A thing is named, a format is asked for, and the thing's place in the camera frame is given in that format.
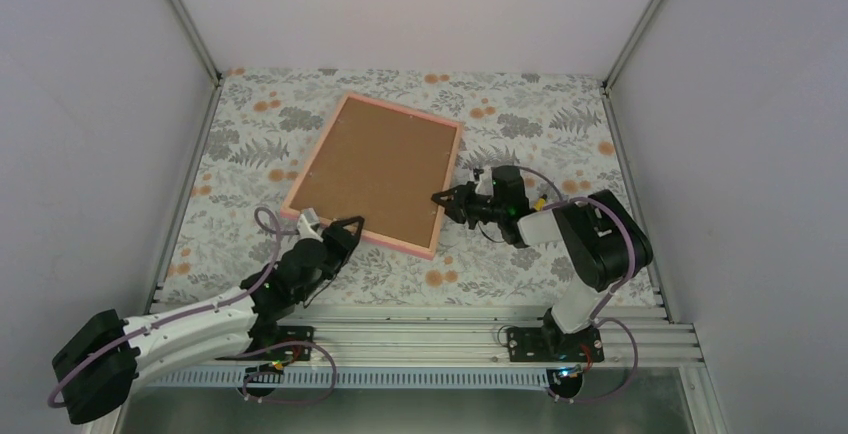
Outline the pink wooden photo frame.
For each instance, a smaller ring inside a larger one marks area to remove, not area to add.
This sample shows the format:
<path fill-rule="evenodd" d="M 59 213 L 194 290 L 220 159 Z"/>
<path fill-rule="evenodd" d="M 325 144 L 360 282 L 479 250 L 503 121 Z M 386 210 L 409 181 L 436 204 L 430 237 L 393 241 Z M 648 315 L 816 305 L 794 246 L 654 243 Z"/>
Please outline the pink wooden photo frame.
<path fill-rule="evenodd" d="M 431 260 L 444 211 L 431 199 L 453 179 L 464 125 L 348 92 L 302 163 L 280 213 L 320 221 L 361 216 L 363 239 Z"/>

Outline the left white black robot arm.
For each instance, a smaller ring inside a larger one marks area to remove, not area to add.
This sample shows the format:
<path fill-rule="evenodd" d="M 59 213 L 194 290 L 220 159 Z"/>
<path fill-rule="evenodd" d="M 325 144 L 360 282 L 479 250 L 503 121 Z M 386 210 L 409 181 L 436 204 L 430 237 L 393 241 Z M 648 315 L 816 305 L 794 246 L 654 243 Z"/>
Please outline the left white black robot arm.
<path fill-rule="evenodd" d="M 137 388 L 182 368 L 218 358 L 270 356 L 278 323 L 334 280 L 358 247 L 365 220 L 320 227 L 313 210 L 298 218 L 298 239 L 275 249 L 262 271 L 209 299 L 159 314 L 122 318 L 99 312 L 55 354 L 48 396 L 73 425 L 98 420 Z"/>

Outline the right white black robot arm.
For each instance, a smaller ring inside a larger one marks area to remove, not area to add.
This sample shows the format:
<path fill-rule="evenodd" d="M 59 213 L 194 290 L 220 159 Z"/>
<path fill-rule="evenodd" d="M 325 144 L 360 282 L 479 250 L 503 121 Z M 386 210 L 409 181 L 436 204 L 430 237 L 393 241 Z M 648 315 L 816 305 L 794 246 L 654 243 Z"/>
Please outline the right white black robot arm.
<path fill-rule="evenodd" d="M 431 199 L 449 219 L 470 229 L 496 224 L 502 240 L 516 249 L 565 247 L 577 278 L 546 311 L 535 335 L 549 358 L 565 361 L 580 346 L 591 346 L 588 335 L 600 324 L 598 314 L 652 262 L 653 248 L 611 191 L 534 207 L 526 195 L 525 171 L 515 165 L 478 168 L 470 181 Z"/>

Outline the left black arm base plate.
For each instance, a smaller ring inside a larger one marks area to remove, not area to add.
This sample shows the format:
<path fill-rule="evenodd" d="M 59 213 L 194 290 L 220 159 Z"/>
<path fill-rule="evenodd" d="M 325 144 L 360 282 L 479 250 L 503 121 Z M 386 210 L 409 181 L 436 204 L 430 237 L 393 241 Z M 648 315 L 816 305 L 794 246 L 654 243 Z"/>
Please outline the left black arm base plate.
<path fill-rule="evenodd" d="M 280 326 L 262 328 L 254 332 L 248 347 L 238 355 L 219 357 L 219 360 L 255 360 L 282 362 L 308 361 L 311 347 L 302 342 L 314 340 L 313 326 Z"/>

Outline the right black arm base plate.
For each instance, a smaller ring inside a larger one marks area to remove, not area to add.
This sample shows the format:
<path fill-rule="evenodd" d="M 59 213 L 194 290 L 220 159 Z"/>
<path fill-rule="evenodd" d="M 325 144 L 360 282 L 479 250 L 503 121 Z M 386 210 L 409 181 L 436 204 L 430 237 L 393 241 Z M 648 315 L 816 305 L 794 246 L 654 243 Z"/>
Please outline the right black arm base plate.
<path fill-rule="evenodd" d="M 511 362 L 578 363 L 603 362 L 605 354 L 600 332 L 587 327 L 563 334 L 544 327 L 509 327 L 506 346 Z"/>

